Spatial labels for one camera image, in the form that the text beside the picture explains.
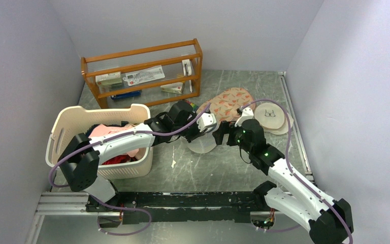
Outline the white mesh laundry bag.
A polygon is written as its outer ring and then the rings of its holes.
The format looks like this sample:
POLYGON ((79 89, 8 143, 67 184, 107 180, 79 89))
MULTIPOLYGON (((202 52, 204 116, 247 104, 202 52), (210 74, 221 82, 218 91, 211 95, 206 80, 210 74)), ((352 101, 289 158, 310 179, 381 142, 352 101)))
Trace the white mesh laundry bag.
POLYGON ((198 137, 192 142, 188 142, 187 147, 194 153, 206 154, 216 147, 216 142, 213 135, 208 133, 206 135, 198 137))

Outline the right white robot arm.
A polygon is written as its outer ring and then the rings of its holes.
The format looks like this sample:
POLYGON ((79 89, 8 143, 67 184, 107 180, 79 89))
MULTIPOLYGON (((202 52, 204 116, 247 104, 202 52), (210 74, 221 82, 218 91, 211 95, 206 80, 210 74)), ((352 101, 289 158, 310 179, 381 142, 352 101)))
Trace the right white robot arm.
POLYGON ((285 155, 266 142, 264 130, 255 119, 237 125, 234 121, 221 122, 213 132, 216 144, 228 135, 227 145, 246 152, 256 169, 277 181, 267 181, 257 187, 254 205, 259 210, 269 207, 285 214, 303 227, 314 243, 342 243, 353 231, 350 204, 345 199, 335 200, 306 179, 285 155))

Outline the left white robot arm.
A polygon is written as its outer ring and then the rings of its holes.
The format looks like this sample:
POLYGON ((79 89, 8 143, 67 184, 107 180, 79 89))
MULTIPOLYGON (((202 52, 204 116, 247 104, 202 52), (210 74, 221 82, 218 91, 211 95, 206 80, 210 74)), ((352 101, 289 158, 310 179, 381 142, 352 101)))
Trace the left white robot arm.
POLYGON ((67 187, 73 192, 85 191, 100 200, 107 211, 120 205, 116 189, 103 176, 98 175, 102 163, 141 148, 151 148, 171 140, 174 135, 192 141, 216 127, 216 119, 206 106, 200 113, 179 101, 168 112, 151 117, 135 127, 103 135, 74 135, 60 153, 52 169, 60 168, 67 187))

